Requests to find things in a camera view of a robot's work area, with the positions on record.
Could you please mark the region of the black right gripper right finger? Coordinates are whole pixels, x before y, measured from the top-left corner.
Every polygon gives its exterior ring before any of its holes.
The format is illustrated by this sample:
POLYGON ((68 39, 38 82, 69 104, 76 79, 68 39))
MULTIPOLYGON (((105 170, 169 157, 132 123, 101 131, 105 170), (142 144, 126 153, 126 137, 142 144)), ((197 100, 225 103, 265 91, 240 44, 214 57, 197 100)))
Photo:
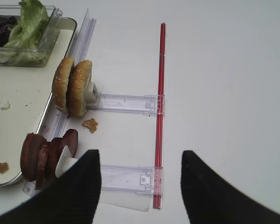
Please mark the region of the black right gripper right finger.
POLYGON ((191 150, 182 153, 181 192, 192 224, 280 224, 280 214, 233 187, 191 150))

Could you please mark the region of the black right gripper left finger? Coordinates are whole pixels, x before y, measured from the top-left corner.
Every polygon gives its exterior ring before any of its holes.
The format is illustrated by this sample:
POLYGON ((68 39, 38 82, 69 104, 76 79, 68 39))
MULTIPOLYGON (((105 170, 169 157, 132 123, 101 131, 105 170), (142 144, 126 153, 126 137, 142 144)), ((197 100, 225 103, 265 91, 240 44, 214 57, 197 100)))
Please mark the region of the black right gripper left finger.
POLYGON ((0 216, 0 224, 91 224, 101 193, 99 151, 88 150, 60 178, 0 216))

